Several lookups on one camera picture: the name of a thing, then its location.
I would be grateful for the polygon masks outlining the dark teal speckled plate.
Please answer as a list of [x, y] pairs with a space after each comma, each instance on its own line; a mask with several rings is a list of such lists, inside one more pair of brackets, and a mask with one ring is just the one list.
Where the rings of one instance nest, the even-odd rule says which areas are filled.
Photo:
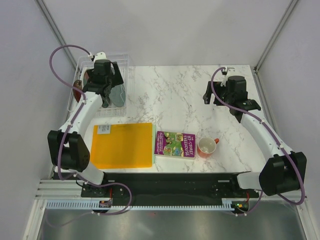
[[88, 69], [83, 75], [83, 86], [85, 86], [89, 81], [90, 77], [93, 75], [93, 69]]

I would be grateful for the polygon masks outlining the grey-green plate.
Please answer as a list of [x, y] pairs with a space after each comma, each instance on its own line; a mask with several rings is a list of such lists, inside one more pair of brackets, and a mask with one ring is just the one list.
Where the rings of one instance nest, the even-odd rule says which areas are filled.
[[125, 106], [126, 102], [126, 89], [124, 83], [121, 85], [114, 86], [109, 94], [110, 104], [114, 105], [117, 108], [122, 108]]

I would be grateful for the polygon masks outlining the red floral bowl plate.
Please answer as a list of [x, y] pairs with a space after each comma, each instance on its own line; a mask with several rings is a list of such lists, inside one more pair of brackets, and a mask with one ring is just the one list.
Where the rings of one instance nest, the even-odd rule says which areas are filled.
[[83, 82], [81, 80], [76, 80], [73, 83], [73, 97], [76, 100], [77, 103], [80, 102], [81, 98], [82, 98], [82, 92], [83, 92]]

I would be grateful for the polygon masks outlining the red teal flower plate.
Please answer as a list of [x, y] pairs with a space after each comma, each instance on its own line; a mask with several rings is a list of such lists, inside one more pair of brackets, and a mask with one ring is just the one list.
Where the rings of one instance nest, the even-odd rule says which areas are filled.
[[88, 81], [88, 79], [90, 78], [90, 73], [91, 73], [91, 70], [88, 69], [85, 71], [84, 75], [83, 75], [83, 80], [84, 81]]

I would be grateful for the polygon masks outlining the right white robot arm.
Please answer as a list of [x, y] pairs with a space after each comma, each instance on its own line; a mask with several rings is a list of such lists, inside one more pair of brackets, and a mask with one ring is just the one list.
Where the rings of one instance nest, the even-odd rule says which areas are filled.
[[230, 76], [225, 85], [210, 80], [203, 95], [205, 104], [211, 96], [217, 106], [226, 106], [236, 120], [250, 133], [260, 148], [266, 163], [261, 172], [237, 173], [229, 184], [235, 197], [247, 189], [263, 191], [267, 196], [282, 195], [300, 190], [305, 196], [304, 179], [307, 158], [302, 152], [294, 152], [272, 129], [260, 105], [248, 98], [247, 82], [243, 76]]

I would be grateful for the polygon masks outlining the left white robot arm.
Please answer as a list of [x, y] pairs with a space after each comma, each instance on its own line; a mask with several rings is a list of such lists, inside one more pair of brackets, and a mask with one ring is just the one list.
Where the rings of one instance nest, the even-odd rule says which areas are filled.
[[90, 151], [84, 141], [84, 135], [96, 111], [107, 102], [114, 87], [124, 83], [116, 61], [98, 59], [86, 85], [75, 88], [81, 97], [75, 111], [58, 129], [48, 133], [50, 157], [57, 167], [60, 180], [66, 180], [61, 170], [69, 170], [70, 176], [78, 176], [92, 185], [92, 191], [99, 197], [106, 196], [110, 185], [104, 181], [105, 174], [90, 162]]

